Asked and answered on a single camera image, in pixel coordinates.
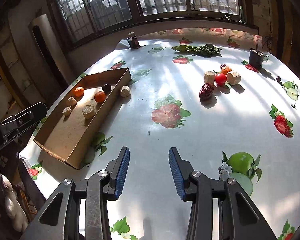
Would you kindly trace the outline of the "tall beige sugarcane piece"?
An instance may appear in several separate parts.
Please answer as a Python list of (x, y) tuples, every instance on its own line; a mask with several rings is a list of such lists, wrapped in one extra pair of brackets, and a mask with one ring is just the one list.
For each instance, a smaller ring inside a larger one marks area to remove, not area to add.
[(215, 72), (207, 71), (204, 73), (204, 83), (209, 83), (211, 85), (214, 85), (215, 83)]

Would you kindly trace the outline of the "small orange kumquat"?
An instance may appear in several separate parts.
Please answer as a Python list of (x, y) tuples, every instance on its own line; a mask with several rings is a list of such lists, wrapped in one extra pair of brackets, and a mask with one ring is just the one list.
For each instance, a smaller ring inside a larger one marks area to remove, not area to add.
[(221, 68), (221, 73), (224, 74), (224, 75), (227, 75), (228, 72), (232, 72), (232, 69), (228, 66), (224, 66)]

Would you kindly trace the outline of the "barred window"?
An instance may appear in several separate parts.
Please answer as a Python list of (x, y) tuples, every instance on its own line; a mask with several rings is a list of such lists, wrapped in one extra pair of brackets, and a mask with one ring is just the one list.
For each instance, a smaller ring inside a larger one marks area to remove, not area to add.
[[(47, 4), (66, 51), (117, 31), (166, 21), (225, 22), (259, 31), (252, 0), (47, 0)], [(239, 21), (240, 5), (244, 23)]]

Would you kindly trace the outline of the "small beige chunk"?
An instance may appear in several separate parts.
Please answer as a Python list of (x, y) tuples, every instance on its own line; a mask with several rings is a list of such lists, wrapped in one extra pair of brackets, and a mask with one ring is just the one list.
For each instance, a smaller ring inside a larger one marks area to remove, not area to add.
[(122, 86), (120, 96), (123, 98), (130, 96), (130, 88), (128, 86)]

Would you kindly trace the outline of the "large beige sugarcane chunk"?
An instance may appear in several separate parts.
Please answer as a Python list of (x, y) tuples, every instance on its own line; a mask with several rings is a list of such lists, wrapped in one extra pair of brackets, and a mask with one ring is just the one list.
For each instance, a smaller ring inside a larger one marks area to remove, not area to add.
[(238, 74), (238, 72), (228, 72), (226, 75), (226, 80), (230, 85), (235, 86), (240, 83), (241, 76)]

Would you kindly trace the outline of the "round beige sugarcane slice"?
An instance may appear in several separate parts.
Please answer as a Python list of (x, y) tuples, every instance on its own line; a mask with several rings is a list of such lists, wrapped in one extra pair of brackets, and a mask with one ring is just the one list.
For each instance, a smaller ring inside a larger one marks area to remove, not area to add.
[(95, 107), (93, 105), (86, 105), (82, 109), (82, 113), (84, 115), (84, 118), (89, 120), (89, 119), (93, 118), (96, 114)]

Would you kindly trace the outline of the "green leafy vegetable bunch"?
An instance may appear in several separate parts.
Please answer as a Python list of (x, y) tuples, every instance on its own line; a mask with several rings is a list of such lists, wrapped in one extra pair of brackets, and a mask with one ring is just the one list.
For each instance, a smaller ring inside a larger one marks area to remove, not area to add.
[(201, 46), (191, 46), (188, 44), (181, 44), (173, 46), (172, 49), (179, 53), (193, 54), (203, 57), (221, 56), (221, 48), (215, 47), (213, 44), (208, 43)]

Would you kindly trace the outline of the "small dark jar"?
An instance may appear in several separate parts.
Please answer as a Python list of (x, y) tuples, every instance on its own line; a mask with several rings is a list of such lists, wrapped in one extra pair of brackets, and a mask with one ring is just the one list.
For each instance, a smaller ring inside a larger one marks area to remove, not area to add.
[(131, 49), (139, 49), (140, 48), (138, 38), (134, 34), (134, 32), (128, 33), (127, 41), (128, 41), (128, 44), (129, 44)]

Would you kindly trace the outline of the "dark purple plum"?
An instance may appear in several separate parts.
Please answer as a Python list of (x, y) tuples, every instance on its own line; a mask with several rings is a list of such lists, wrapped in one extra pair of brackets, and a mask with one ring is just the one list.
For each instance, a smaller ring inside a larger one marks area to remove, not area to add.
[(111, 91), (111, 84), (106, 83), (102, 86), (102, 90), (107, 94)]

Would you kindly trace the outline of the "orange tangerine with stem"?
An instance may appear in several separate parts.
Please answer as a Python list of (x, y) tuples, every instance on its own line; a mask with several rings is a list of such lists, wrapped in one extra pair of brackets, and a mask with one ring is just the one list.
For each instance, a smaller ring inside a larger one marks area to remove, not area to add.
[(77, 97), (77, 98), (79, 98), (79, 97), (81, 97), (81, 96), (84, 95), (84, 91), (85, 91), (84, 88), (81, 87), (81, 86), (79, 86), (79, 87), (77, 87), (77, 88), (75, 89), (75, 91), (74, 91), (74, 96)]

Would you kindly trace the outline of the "dried red jujube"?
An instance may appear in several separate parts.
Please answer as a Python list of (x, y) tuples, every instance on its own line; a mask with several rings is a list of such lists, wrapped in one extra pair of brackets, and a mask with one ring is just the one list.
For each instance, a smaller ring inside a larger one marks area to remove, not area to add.
[(209, 100), (213, 94), (214, 86), (210, 83), (205, 83), (200, 91), (199, 91), (199, 98), (200, 100)]

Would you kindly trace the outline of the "fruit print tablecloth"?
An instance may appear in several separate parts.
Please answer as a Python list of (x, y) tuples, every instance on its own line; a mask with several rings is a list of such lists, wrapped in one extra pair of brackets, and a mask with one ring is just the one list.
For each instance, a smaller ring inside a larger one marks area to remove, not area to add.
[[(21, 156), (36, 168), (36, 185), (48, 197), (61, 179), (87, 178), (130, 150), (123, 194), (110, 202), (113, 239), (184, 239), (190, 204), (177, 195), (168, 150), (213, 179), (238, 176), (226, 162), (237, 152), (249, 153), (257, 174), (245, 180), (252, 200), (276, 239), (296, 239), (300, 226), (300, 80), (271, 57), (259, 72), (243, 65), (246, 50), (223, 47), (220, 57), (182, 56), (176, 39), (145, 40), (131, 50), (119, 45), (87, 70), (94, 74), (121, 63), (129, 68), (130, 96), (117, 100), (100, 131), (105, 152), (89, 150), (80, 170), (45, 153), (34, 141)], [(239, 84), (214, 83), (209, 100), (200, 100), (204, 73), (221, 73), (226, 64), (241, 76)]]

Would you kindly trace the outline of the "brown cardboard tray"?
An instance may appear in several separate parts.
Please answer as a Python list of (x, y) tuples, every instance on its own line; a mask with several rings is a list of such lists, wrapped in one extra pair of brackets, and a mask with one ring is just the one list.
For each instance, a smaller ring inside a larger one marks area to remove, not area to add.
[[(48, 115), (34, 137), (34, 142), (48, 155), (79, 170), (93, 137), (120, 96), (122, 86), (127, 85), (130, 80), (128, 68), (84, 76)], [(111, 84), (111, 91), (106, 94), (103, 103), (96, 103), (94, 95), (98, 91), (103, 91), (102, 86), (106, 83)], [(79, 86), (85, 91), (83, 96), (77, 98), (74, 91)], [(68, 107), (67, 100), (71, 96), (77, 100), (77, 104), (70, 107), (72, 113), (65, 117), (62, 111)], [(89, 120), (85, 119), (82, 113), (86, 105), (93, 105), (96, 111), (95, 116)]]

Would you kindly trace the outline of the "small beige sugarcane piece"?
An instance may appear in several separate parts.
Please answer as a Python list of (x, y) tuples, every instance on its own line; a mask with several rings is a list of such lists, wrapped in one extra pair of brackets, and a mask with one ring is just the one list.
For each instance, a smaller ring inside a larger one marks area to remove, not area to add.
[(68, 98), (68, 100), (67, 100), (67, 106), (68, 107), (75, 106), (76, 104), (77, 104), (77, 100), (73, 96)]

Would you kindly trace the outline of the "green bottle on sill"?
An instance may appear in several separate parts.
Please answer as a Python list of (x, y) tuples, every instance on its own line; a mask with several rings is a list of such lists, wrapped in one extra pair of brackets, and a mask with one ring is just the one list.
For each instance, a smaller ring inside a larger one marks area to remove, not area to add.
[(244, 11), (241, 5), (239, 6), (239, 21), (241, 23), (244, 23)]

